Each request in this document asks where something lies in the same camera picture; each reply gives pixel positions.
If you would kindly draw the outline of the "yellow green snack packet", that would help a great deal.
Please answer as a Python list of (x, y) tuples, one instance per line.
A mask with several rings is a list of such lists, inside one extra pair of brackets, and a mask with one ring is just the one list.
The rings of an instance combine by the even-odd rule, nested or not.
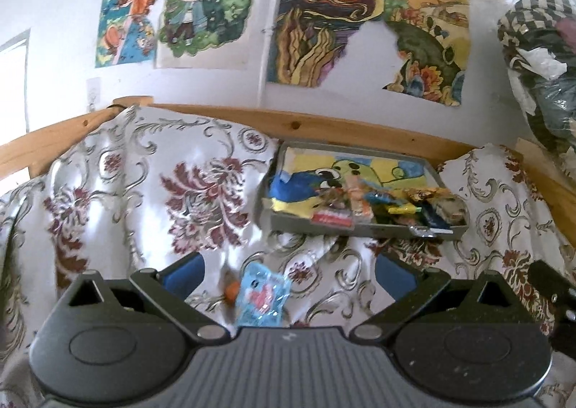
[(448, 222), (436, 214), (432, 207), (425, 205), (416, 206), (414, 211), (402, 214), (401, 218), (405, 220), (409, 226), (427, 229), (450, 229)]

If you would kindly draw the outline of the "orange white wafer packet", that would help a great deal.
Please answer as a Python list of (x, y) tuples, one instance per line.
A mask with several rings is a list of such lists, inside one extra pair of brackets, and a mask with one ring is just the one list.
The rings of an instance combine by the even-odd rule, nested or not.
[(354, 175), (348, 175), (345, 178), (345, 184), (354, 220), (358, 222), (371, 223), (374, 215), (370, 203), (364, 198), (364, 189), (361, 179)]

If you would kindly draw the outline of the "red white snack packet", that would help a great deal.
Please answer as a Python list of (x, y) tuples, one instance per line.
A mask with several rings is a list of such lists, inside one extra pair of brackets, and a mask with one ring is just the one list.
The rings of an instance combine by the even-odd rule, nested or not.
[(354, 225), (350, 210), (319, 209), (314, 212), (310, 222), (334, 228), (349, 229)]

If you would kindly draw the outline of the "light blue snack packet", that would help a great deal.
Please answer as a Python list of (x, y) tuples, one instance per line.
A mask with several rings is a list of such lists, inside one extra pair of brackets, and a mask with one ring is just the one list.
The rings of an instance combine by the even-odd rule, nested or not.
[(235, 301), (237, 327), (280, 327), (292, 281), (252, 262), (246, 266)]

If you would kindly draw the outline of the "clear rice cake packet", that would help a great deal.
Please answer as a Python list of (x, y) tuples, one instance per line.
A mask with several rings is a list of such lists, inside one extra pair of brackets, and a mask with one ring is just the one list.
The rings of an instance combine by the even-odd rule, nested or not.
[(466, 222), (467, 207), (458, 196), (439, 196), (432, 202), (439, 217), (451, 226), (460, 226)]

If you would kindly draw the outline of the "blue clear fried snack bag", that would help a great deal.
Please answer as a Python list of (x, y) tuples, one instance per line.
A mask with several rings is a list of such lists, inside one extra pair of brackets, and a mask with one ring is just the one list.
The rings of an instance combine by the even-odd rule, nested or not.
[(370, 204), (383, 205), (391, 215), (414, 215), (422, 211), (420, 206), (395, 196), (389, 190), (372, 190), (365, 193), (364, 198)]

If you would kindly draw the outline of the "gold cartoon snack packet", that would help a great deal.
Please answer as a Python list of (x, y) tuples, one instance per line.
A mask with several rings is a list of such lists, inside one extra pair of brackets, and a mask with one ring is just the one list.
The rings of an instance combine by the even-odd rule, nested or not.
[(439, 201), (441, 199), (453, 198), (453, 193), (449, 189), (442, 187), (426, 187), (404, 189), (403, 193), (408, 201), (414, 205), (423, 202)]

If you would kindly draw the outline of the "floral white bedspread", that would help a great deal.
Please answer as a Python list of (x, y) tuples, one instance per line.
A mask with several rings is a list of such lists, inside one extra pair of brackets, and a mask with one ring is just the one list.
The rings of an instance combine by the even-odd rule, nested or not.
[(384, 253), (457, 278), (494, 269), (544, 333), (550, 303), (528, 282), (543, 260), (575, 276), (575, 251), (517, 158), (486, 145), (447, 162), (442, 181), (468, 207), (456, 242), (306, 236), (259, 227), (259, 188), (277, 144), (258, 130), (200, 115), (131, 108), (1, 197), (1, 403), (35, 407), (32, 340), (80, 273), (124, 278), (200, 254), (206, 274), (185, 301), (226, 327), (225, 285), (259, 262), (292, 283), (286, 326), (350, 330), (391, 303), (376, 282)]

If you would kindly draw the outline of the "grey tray with drawing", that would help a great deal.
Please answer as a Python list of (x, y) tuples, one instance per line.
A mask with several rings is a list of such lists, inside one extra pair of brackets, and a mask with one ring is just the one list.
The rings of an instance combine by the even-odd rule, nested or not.
[(262, 194), (279, 232), (455, 241), (469, 226), (428, 160), (378, 149), (284, 141)]

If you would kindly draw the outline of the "pile of clothes in plastic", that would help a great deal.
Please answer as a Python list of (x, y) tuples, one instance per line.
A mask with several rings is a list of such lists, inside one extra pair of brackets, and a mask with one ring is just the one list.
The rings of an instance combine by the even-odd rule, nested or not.
[(518, 0), (498, 21), (510, 87), (536, 140), (575, 149), (575, 0)]

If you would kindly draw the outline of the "wooden bed frame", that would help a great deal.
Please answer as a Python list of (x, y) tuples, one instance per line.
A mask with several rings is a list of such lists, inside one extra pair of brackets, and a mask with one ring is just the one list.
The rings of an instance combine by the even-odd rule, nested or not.
[[(406, 154), (425, 159), (432, 166), (456, 159), (473, 150), (471, 145), (432, 135), (340, 118), (264, 109), (157, 105), (151, 97), (136, 97), (117, 100), (107, 109), (67, 119), (1, 145), (1, 180), (22, 169), (27, 169), (32, 178), (46, 173), (54, 160), (104, 122), (116, 118), (122, 112), (128, 113), (129, 109), (134, 112), (140, 108), (164, 109), (170, 116), (173, 112), (197, 115), (204, 121), (208, 120), (208, 125), (216, 126), (220, 123), (223, 126), (224, 122), (211, 122), (212, 119), (239, 123), (281, 141), (324, 142), (329, 148), (344, 145)], [(539, 165), (537, 166), (534, 160), (536, 158), (514, 154), (512, 151), (510, 153), (519, 160), (520, 170), (527, 175), (531, 185), (546, 201), (559, 232), (575, 247), (575, 192), (547, 177), (539, 170)], [(227, 203), (220, 209), (222, 213), (219, 213), (220, 219), (216, 225), (218, 227), (212, 228), (214, 238), (217, 239), (216, 245), (223, 245), (227, 238), (233, 238), (233, 242), (239, 244), (239, 236), (232, 233), (232, 230), (241, 226), (239, 223), (245, 226), (248, 217), (243, 213), (232, 213), (233, 208)]]

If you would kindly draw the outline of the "orange girl wall drawing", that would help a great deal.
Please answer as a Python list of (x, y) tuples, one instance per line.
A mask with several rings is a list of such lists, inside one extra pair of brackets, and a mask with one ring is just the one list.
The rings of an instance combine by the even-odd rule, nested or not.
[(102, 0), (96, 37), (96, 68), (153, 60), (156, 35), (149, 13), (160, 1)]

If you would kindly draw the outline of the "anime boy wall drawing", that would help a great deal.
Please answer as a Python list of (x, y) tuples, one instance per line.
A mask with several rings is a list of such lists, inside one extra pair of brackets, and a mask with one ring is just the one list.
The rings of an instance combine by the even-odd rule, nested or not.
[(158, 68), (243, 70), (256, 0), (165, 0), (157, 32)]

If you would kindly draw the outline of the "torn colourful wall painting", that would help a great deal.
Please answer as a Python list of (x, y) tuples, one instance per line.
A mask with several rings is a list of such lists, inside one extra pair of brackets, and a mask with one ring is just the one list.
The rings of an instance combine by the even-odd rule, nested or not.
[(468, 0), (278, 0), (270, 83), (462, 103)]

